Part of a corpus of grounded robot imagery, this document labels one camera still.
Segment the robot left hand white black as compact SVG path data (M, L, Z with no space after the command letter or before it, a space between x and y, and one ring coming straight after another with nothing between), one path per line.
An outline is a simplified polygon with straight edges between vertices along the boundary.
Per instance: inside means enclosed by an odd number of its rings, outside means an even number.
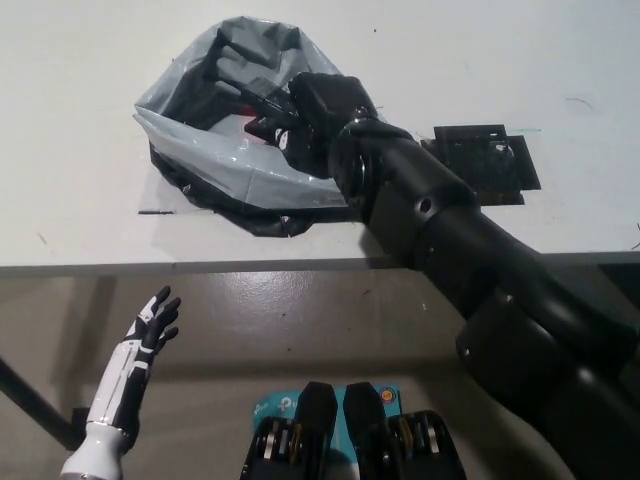
M173 325L181 299L163 287L144 305L103 372L87 421L111 426L126 434L139 423L139 411L151 368L164 345L175 338Z

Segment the robot right hand black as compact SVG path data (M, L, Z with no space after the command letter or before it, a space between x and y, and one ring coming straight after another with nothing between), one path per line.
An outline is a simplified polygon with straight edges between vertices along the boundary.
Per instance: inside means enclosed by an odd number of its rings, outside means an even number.
M329 144L352 121L375 118L376 107L353 76L301 72L285 87L258 77L241 90L254 118L244 131L276 147L297 171L330 177Z

